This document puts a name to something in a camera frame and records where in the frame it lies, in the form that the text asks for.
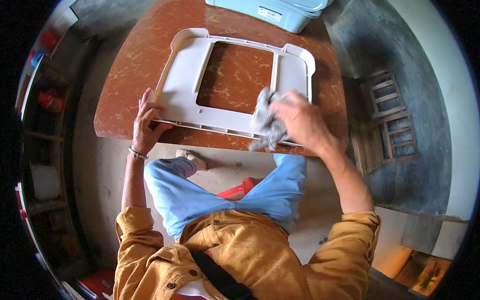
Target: shirt sleeve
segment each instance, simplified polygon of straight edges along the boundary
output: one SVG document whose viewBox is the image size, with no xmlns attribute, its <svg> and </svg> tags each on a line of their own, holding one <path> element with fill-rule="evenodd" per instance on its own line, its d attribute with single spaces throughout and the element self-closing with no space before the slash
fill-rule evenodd
<svg viewBox="0 0 480 300">
<path fill-rule="evenodd" d="M 163 247 L 163 236 L 153 230 L 153 223 L 150 208 L 130 206 L 117 216 L 115 230 L 120 248 L 115 270 L 114 299 L 132 298 L 144 277 L 148 258 Z"/>
<path fill-rule="evenodd" d="M 365 298 L 380 223 L 368 210 L 343 215 L 332 226 L 328 241 L 303 266 L 314 299 Z"/>
</svg>

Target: table top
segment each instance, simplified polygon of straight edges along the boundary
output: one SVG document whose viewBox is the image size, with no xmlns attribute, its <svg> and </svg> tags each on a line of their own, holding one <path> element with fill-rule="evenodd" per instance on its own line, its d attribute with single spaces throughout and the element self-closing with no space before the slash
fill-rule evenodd
<svg viewBox="0 0 480 300">
<path fill-rule="evenodd" d="M 96 109 L 97 136 L 132 139 L 138 99 L 155 89 L 171 54 L 170 43 L 182 29 L 208 29 L 210 35 L 230 36 L 276 47 L 293 44 L 315 57 L 312 102 L 346 149 L 348 127 L 345 97 L 335 50 L 322 19 L 311 20 L 300 34 L 260 19 L 205 4 L 201 0 L 155 2 L 133 27 L 108 73 Z M 237 45 L 215 45 L 202 79 L 197 104 L 253 113 L 263 87 L 270 85 L 273 54 Z M 251 139 L 174 127 L 159 142 L 210 148 L 248 150 Z M 279 145 L 275 152 L 313 156 L 302 147 Z"/>
</svg>

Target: white plastic frame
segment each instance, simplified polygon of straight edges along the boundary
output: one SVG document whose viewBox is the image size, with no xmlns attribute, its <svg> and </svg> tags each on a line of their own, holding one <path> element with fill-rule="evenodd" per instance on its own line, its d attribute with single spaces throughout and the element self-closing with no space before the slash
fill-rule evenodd
<svg viewBox="0 0 480 300">
<path fill-rule="evenodd" d="M 315 59 L 309 51 L 292 44 L 278 48 L 238 38 L 210 36 L 205 28 L 188 28 L 173 38 L 170 45 L 172 53 L 156 90 L 149 95 L 149 102 L 157 102 L 161 96 L 162 104 L 167 106 L 161 113 L 161 122 L 253 139 L 262 136 L 250 127 L 251 114 L 204 107 L 196 103 L 208 60 L 217 42 L 273 52 L 270 89 L 280 93 L 296 89 L 312 102 Z M 298 146 L 288 141 L 282 144 Z"/>
</svg>

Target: label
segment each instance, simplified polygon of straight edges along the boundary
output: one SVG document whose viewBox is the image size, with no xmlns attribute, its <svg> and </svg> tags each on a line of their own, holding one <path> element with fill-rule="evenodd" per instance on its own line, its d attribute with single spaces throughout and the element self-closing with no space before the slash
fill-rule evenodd
<svg viewBox="0 0 480 300">
<path fill-rule="evenodd" d="M 280 22 L 280 19 L 282 18 L 281 13 L 277 13 L 274 11 L 271 11 L 265 7 L 260 6 L 258 8 L 258 14 L 261 15 L 262 17 L 272 19 L 274 21 Z"/>
</svg>

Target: gray cloth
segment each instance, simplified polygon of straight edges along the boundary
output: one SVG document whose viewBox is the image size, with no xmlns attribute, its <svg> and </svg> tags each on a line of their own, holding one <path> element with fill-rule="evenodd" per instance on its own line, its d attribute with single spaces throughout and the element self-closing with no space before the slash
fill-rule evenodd
<svg viewBox="0 0 480 300">
<path fill-rule="evenodd" d="M 270 103 L 275 101 L 288 102 L 277 92 L 270 91 L 269 87 L 265 87 L 258 95 L 251 126 L 255 130 L 259 130 L 263 136 L 248 145 L 250 151 L 257 151 L 262 148 L 269 152 L 274 151 L 277 143 L 290 139 L 283 122 L 275 120 L 275 114 L 269 108 Z"/>
</svg>

